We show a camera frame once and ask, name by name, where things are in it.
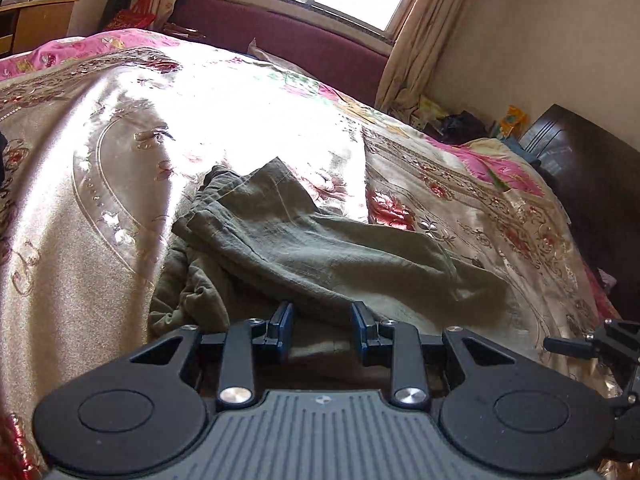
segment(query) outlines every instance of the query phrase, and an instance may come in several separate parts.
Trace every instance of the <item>floral bedspread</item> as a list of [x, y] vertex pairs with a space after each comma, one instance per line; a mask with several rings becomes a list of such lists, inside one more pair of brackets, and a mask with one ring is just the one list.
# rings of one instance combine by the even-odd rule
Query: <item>floral bedspread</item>
[[145, 342], [172, 222], [214, 164], [279, 156], [319, 205], [434, 238], [511, 285], [533, 357], [590, 380], [542, 348], [598, 322], [566, 216], [499, 142], [444, 146], [305, 76], [139, 30], [45, 45], [0, 61], [0, 79], [7, 478], [37, 475], [44, 394]]

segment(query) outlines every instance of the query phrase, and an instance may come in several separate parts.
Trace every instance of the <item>red bag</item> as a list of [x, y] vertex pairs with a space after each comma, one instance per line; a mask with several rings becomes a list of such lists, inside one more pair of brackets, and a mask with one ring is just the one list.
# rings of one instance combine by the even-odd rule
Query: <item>red bag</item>
[[156, 20], [156, 15], [149, 12], [150, 6], [151, 0], [138, 0], [133, 8], [120, 10], [104, 30], [147, 28]]

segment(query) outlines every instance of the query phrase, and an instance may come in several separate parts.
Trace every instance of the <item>pillow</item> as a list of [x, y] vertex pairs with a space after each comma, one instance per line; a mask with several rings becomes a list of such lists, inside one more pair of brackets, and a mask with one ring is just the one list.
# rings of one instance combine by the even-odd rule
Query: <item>pillow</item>
[[282, 59], [281, 57], [274, 56], [273, 54], [269, 54], [258, 48], [255, 44], [254, 40], [249, 44], [249, 49], [246, 51], [249, 56], [255, 57], [255, 59], [259, 59], [260, 61], [268, 61], [269, 63], [274, 64], [275, 66], [279, 66], [280, 68], [285, 68], [286, 70], [291, 70], [292, 72], [298, 72], [299, 74], [306, 75], [312, 79], [316, 79], [309, 72], [302, 70], [298, 65], [293, 64], [286, 59]]

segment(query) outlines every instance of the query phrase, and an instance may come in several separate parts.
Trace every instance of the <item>triangular cutout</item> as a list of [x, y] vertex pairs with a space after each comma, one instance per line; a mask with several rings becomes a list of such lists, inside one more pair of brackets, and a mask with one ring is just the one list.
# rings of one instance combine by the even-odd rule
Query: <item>triangular cutout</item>
[[167, 365], [169, 364], [169, 361], [171, 361], [171, 358], [174, 356], [181, 342], [181, 337], [172, 337], [171, 339], [167, 339], [153, 348], [150, 348], [143, 354], [134, 357], [131, 362], [143, 365]]
[[462, 342], [478, 366], [512, 365], [515, 363], [514, 359], [475, 339], [465, 337]]

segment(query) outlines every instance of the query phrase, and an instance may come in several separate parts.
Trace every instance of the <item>ribbed surface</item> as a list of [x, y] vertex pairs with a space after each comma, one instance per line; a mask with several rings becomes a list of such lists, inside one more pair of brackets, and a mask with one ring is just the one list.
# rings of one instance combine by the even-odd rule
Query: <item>ribbed surface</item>
[[373, 391], [270, 392], [260, 406], [222, 413], [198, 450], [156, 477], [500, 478], [461, 460], [426, 414], [396, 410]]

